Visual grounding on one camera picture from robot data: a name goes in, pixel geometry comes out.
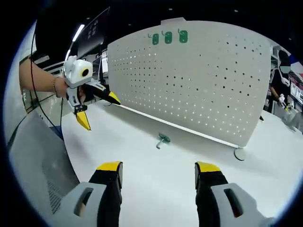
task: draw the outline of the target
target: black shirt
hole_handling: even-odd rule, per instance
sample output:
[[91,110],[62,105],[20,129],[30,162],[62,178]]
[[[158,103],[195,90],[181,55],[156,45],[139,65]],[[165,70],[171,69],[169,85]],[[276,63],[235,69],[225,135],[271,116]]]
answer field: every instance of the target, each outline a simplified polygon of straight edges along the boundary
[[282,83],[281,81],[281,75],[280,75],[280,72],[279,72],[279,69],[278,68],[274,68],[272,69],[272,78],[270,80],[270,85],[274,88],[274,90],[276,91],[276,93],[278,95],[281,95],[283,94],[285,99],[287,99],[287,96],[290,95],[290,84],[289,84],[289,87],[286,86],[285,84]]

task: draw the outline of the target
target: black ceiling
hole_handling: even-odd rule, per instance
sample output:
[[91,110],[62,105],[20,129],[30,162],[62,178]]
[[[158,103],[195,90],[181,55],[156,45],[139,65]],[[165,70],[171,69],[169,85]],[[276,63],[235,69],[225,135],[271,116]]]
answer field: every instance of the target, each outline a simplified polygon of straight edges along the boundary
[[80,0],[57,2],[38,18],[36,56],[47,54],[50,65],[63,61],[80,24],[87,25],[110,6],[107,43],[144,28],[156,26],[161,20],[184,17],[186,20],[208,20],[238,25],[276,41],[299,60],[303,60],[303,26],[300,10],[291,6],[260,7],[255,5],[186,4],[163,5],[105,4],[103,1]]

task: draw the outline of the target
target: desk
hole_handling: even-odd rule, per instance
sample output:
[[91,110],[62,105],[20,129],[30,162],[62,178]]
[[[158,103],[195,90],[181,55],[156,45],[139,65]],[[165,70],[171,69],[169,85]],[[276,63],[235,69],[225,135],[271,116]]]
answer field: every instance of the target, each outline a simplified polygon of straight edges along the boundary
[[[88,181],[104,162],[123,161],[122,227],[198,226],[196,161],[219,166],[229,182],[256,199],[267,217],[282,212],[302,174],[302,133],[292,132],[265,111],[243,162],[233,156],[234,148],[119,106],[104,107],[99,101],[86,113],[92,131],[82,128],[72,114],[63,117],[65,146],[80,182]],[[159,132],[171,139],[161,149],[156,148]]]

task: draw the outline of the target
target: bracelet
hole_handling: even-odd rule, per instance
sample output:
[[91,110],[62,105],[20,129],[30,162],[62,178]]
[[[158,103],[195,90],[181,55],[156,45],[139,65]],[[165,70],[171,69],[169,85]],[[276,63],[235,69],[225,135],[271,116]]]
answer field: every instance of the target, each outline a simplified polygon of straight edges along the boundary
[[56,94],[56,97],[57,97],[57,98],[60,98],[60,97],[58,96],[58,94],[57,94],[57,91],[56,91],[56,86],[55,86],[56,79],[57,79],[57,77],[55,77],[55,78],[53,79],[53,92]]

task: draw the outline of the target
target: person's arm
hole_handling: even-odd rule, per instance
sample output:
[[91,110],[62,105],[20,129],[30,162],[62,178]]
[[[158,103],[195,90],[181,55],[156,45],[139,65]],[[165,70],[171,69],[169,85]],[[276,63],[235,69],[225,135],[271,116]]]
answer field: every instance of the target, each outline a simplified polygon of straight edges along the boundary
[[269,89],[271,91],[271,95],[273,97],[275,97],[275,99],[279,99],[279,95],[277,94],[276,90],[271,85],[269,86]]
[[[36,91],[54,92],[59,97],[66,97],[67,85],[64,78],[55,78],[51,73],[44,71],[43,69],[32,63],[33,79]],[[31,75],[31,60],[26,59],[19,66],[19,80],[23,88],[28,90],[34,90],[32,75]]]

